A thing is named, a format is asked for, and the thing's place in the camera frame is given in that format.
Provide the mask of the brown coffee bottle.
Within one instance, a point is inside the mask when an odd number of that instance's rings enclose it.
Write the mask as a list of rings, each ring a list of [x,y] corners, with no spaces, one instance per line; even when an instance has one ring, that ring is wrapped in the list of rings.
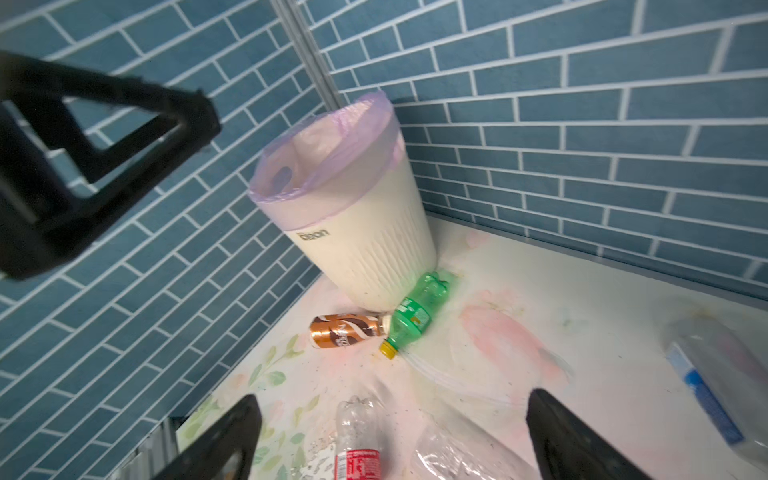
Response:
[[[333,314],[315,317],[309,325],[310,338],[320,349],[343,348],[386,336],[390,314]]]

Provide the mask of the red-label bottle yellow cap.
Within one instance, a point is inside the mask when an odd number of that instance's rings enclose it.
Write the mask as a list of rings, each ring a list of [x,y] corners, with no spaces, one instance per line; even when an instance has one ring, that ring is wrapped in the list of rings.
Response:
[[[379,409],[371,398],[352,396],[336,413],[334,478],[381,480],[383,434]]]

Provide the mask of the white plastic trash bin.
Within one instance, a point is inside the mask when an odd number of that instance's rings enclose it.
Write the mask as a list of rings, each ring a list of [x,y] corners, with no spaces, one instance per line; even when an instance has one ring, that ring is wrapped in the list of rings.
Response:
[[[369,311],[394,309],[437,266],[405,140],[404,147],[403,161],[367,195],[322,223],[284,231],[265,214],[355,305]]]

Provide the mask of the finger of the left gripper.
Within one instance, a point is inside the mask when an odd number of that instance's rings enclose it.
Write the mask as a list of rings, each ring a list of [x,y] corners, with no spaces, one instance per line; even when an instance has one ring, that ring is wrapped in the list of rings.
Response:
[[[154,118],[96,147],[64,101],[136,107]],[[221,131],[211,100],[190,92],[1,54],[1,100],[41,140],[1,111],[1,271],[28,279],[85,251],[156,185]]]

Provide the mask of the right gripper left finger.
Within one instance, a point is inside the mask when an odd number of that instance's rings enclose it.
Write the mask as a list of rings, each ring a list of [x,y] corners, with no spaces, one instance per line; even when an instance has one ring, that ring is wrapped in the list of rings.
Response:
[[[247,394],[154,479],[248,479],[261,427],[257,398]]]

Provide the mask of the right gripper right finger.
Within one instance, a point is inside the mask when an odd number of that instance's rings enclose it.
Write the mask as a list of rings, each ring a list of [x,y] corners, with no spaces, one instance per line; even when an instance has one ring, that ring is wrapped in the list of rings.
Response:
[[[531,391],[526,424],[544,479],[650,479],[544,389]]]

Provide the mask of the pink bin liner bag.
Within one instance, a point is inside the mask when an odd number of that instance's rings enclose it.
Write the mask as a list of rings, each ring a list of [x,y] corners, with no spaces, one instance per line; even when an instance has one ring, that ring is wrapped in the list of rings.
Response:
[[[248,196],[282,230],[306,229],[362,199],[404,156],[394,106],[376,91],[304,120],[267,145]]]

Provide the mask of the crushed clear plastic bottle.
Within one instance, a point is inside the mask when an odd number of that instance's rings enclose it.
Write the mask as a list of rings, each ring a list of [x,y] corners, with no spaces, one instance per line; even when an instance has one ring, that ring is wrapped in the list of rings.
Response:
[[[540,478],[535,467],[463,416],[429,423],[411,465],[419,479]]]

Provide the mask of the green plastic bottle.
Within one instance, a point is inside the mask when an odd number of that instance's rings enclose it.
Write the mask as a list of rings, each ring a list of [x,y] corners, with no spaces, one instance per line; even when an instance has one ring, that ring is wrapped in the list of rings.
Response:
[[[419,340],[450,297],[450,284],[437,272],[422,275],[391,314],[379,351],[389,360]]]

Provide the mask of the aluminium rail frame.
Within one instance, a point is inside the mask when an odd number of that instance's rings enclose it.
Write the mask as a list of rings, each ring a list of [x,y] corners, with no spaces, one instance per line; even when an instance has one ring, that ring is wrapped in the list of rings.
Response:
[[[163,420],[109,475],[109,480],[154,479],[178,455],[176,429],[179,418]]]

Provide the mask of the clear bottle blue cap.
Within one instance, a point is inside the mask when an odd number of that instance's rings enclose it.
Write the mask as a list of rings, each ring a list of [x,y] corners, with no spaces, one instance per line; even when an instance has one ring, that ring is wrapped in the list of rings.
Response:
[[[716,319],[687,316],[662,328],[665,357],[726,444],[767,469],[767,367]]]

